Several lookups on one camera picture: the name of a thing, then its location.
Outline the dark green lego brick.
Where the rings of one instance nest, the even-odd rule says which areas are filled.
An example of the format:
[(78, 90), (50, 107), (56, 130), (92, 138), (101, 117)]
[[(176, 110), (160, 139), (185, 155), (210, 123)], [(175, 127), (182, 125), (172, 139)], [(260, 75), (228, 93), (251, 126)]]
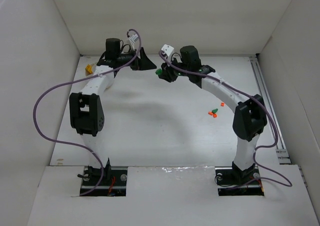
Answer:
[(163, 72), (162, 69), (159, 68), (155, 71), (155, 74), (159, 76), (162, 74), (162, 72)]

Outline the yellow lego block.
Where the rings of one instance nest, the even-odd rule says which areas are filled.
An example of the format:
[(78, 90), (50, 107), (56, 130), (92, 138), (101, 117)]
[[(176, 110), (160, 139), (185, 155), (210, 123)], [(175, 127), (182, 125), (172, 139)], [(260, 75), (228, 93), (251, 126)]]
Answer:
[(85, 74), (86, 75), (91, 75), (93, 74), (93, 64), (88, 64), (86, 67), (85, 67)]

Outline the dark green small lego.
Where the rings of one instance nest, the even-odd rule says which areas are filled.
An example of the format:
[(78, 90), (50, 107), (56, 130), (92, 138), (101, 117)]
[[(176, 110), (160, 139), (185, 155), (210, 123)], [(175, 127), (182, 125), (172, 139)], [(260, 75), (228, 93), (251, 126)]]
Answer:
[(216, 114), (216, 113), (218, 112), (218, 109), (215, 108), (215, 109), (213, 109), (211, 112), (212, 112), (213, 114)]

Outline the white divided round container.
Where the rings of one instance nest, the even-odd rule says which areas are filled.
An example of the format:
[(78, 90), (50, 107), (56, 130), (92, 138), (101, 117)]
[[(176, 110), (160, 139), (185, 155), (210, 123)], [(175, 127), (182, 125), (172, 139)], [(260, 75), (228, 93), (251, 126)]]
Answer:
[(88, 76), (92, 75), (95, 72), (95, 68), (96, 68), (95, 63), (88, 64), (85, 67), (85, 76), (88, 77)]

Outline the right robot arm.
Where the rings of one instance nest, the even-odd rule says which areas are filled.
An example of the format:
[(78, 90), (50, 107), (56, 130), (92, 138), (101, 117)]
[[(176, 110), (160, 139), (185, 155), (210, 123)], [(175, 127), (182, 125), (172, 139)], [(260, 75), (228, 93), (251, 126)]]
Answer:
[(249, 179), (255, 168), (254, 152), (260, 134), (267, 124), (263, 98), (256, 94), (245, 96), (233, 89), (209, 65), (202, 64), (198, 50), (193, 45), (180, 49), (180, 61), (173, 58), (175, 49), (164, 44), (159, 51), (163, 59), (160, 79), (169, 83), (179, 76), (188, 77), (199, 88), (223, 101), (233, 112), (232, 129), (237, 136), (236, 154), (232, 162), (231, 182), (240, 185)]

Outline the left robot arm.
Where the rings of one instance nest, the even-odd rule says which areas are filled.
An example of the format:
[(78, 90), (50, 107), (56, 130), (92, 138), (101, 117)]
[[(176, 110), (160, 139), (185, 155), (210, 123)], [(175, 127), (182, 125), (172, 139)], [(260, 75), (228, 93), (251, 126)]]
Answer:
[(128, 37), (129, 50), (124, 52), (124, 45), (118, 38), (105, 41), (105, 51), (97, 61), (94, 72), (86, 77), (87, 83), (79, 92), (69, 96), (70, 125), (81, 137), (81, 143), (74, 146), (90, 152), (99, 167), (89, 165), (88, 177), (101, 177), (107, 174), (107, 159), (102, 157), (98, 146), (98, 134), (105, 125), (105, 114), (101, 96), (115, 81), (119, 70), (129, 67), (133, 71), (147, 71), (156, 65), (146, 56), (141, 39), (137, 34)]

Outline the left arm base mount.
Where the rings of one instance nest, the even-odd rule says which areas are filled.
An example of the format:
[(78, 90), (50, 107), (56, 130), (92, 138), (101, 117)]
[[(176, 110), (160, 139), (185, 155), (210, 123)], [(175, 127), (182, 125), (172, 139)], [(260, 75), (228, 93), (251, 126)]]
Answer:
[(88, 197), (125, 197), (127, 192), (127, 167), (109, 167), (104, 173), (102, 181), (91, 192), (91, 189), (96, 186), (100, 177), (101, 169), (93, 167), (85, 167), (83, 173), (77, 175), (81, 179), (79, 193)]

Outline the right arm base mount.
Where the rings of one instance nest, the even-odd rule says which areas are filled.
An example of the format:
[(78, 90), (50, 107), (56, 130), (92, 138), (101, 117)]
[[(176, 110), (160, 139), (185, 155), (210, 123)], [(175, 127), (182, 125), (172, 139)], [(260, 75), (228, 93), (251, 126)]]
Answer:
[(264, 196), (263, 186), (256, 167), (244, 178), (239, 178), (231, 167), (216, 167), (214, 181), (219, 196)]

